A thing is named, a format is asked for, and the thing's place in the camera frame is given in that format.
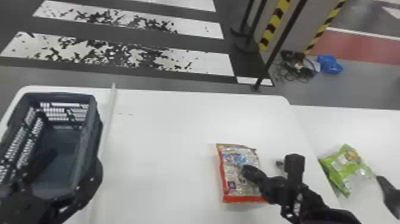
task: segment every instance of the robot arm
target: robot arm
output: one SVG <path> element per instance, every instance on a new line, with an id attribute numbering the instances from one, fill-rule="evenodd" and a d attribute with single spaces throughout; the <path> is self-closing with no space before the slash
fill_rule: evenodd
<path id="1" fill-rule="evenodd" d="M 260 169 L 244 165 L 243 176 L 256 184 L 268 203 L 281 206 L 281 216 L 293 224 L 361 224 L 346 210 L 330 209 L 322 197 L 302 182 L 305 158 L 290 154 L 285 157 L 287 178 L 269 178 Z"/>

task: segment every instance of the green snack bag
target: green snack bag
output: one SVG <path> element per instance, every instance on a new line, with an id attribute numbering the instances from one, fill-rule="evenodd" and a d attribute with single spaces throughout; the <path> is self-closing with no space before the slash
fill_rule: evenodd
<path id="1" fill-rule="evenodd" d="M 371 179 L 373 173 L 357 151 L 345 144 L 338 153 L 319 159 L 329 180 L 339 191 L 349 197 L 358 179 Z"/>

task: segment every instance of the hazard stripe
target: hazard stripe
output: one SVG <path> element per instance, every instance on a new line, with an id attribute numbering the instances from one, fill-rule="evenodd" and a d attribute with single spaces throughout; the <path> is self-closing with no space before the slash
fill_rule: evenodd
<path id="1" fill-rule="evenodd" d="M 279 28 L 280 23 L 282 21 L 282 17 L 284 16 L 285 12 L 288 10 L 290 6 L 290 0 L 279 0 L 274 13 L 271 16 L 270 22 L 265 29 L 264 33 L 262 34 L 262 38 L 260 43 L 258 44 L 260 50 L 266 51 L 268 44 L 274 38 L 275 31 Z"/>
<path id="2" fill-rule="evenodd" d="M 317 34 L 315 34 L 314 38 L 312 41 L 308 44 L 306 50 L 304 51 L 304 54 L 310 54 L 313 48 L 315 47 L 316 43 L 320 40 L 322 34 L 325 32 L 325 30 L 329 27 L 330 23 L 333 21 L 333 19 L 337 16 L 339 11 L 342 9 L 342 7 L 345 5 L 345 2 L 347 0 L 339 0 L 337 2 L 336 7 L 334 10 L 332 10 L 328 17 L 326 18 L 324 24 L 318 29 Z"/>

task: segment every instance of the black metal pole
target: black metal pole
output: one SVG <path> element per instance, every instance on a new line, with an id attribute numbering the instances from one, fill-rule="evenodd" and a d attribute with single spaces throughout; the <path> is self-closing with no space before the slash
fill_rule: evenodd
<path id="1" fill-rule="evenodd" d="M 232 32 L 233 35 L 235 36 L 247 36 L 248 34 L 245 32 L 247 20 L 249 19 L 251 9 L 253 8 L 254 5 L 254 0 L 249 0 L 249 3 L 247 4 L 247 8 L 245 11 L 245 15 L 243 16 L 242 21 L 240 22 L 240 25 L 238 26 L 238 23 L 233 23 L 232 26 L 230 27 L 230 31 Z"/>
<path id="2" fill-rule="evenodd" d="M 254 0 L 250 0 L 249 3 L 247 4 L 245 16 L 242 20 L 242 23 L 240 24 L 240 29 L 239 29 L 242 33 L 245 30 L 245 26 L 246 26 L 247 20 L 249 19 L 250 11 L 251 11 L 251 8 L 253 7 L 253 4 L 254 4 Z"/>
<path id="3" fill-rule="evenodd" d="M 276 56 L 278 55 L 283 43 L 285 42 L 286 38 L 289 35 L 289 32 L 292 30 L 293 25 L 296 23 L 301 11 L 304 8 L 304 5 L 307 3 L 307 0 L 300 0 L 299 4 L 296 6 L 296 9 L 290 18 L 289 22 L 287 23 L 282 35 L 280 36 L 278 43 L 276 43 L 274 49 L 272 50 L 272 53 L 270 55 L 270 58 L 267 61 L 267 64 L 265 65 L 265 72 L 268 73 L 268 70 L 270 69 L 272 63 L 274 62 Z M 257 82 L 254 84 L 254 86 L 251 87 L 252 91 L 258 91 L 261 85 L 261 82 L 265 78 L 265 73 L 262 73 L 260 77 L 258 78 Z"/>
<path id="4" fill-rule="evenodd" d="M 258 22 L 260 21 L 261 14 L 263 13 L 266 4 L 267 4 L 267 0 L 261 0 L 260 6 L 258 7 L 257 13 L 256 13 L 253 23 L 251 25 L 250 34 L 247 37 L 246 45 L 248 45 L 250 43 L 250 41 L 253 39 L 255 28 L 257 28 Z"/>

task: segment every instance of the white line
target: white line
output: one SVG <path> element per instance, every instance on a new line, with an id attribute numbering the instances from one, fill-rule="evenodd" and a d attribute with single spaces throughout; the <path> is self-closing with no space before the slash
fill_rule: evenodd
<path id="1" fill-rule="evenodd" d="M 388 2 L 388 3 L 400 5 L 400 0 L 374 0 L 374 1 L 376 1 L 376 2 Z"/>
<path id="2" fill-rule="evenodd" d="M 0 56 L 234 76 L 229 55 L 18 32 Z"/>
<path id="3" fill-rule="evenodd" d="M 328 27 L 327 30 L 341 32 L 341 33 L 350 33 L 350 34 L 361 35 L 361 36 L 370 36 L 372 38 L 382 38 L 382 39 L 389 39 L 389 40 L 393 40 L 393 41 L 400 41 L 400 38 L 398 38 L 396 36 L 386 36 L 386 35 L 380 35 L 380 34 L 375 34 L 375 33 L 366 33 L 366 32 L 346 30 L 346 29 L 340 29 L 340 28 L 334 28 L 334 27 Z"/>
<path id="4" fill-rule="evenodd" d="M 153 30 L 156 32 L 224 39 L 219 23 L 68 2 L 44 1 L 33 16 L 127 29 Z"/>
<path id="5" fill-rule="evenodd" d="M 215 12 L 213 0 L 128 0 Z"/>
<path id="6" fill-rule="evenodd" d="M 388 8 L 388 7 L 382 7 L 382 8 L 384 10 L 386 10 L 393 17 L 400 19 L 400 10 L 397 10 L 396 8 Z"/>
<path id="7" fill-rule="evenodd" d="M 239 76 L 236 76 L 236 78 L 237 78 L 237 82 L 238 82 L 239 84 L 250 84 L 250 85 L 254 85 L 255 82 L 257 82 L 257 79 L 256 79 L 256 78 L 239 77 Z M 273 85 L 274 85 L 274 84 L 272 84 L 271 79 L 264 79 L 264 80 L 261 82 L 261 84 L 262 84 L 263 86 L 273 86 Z"/>

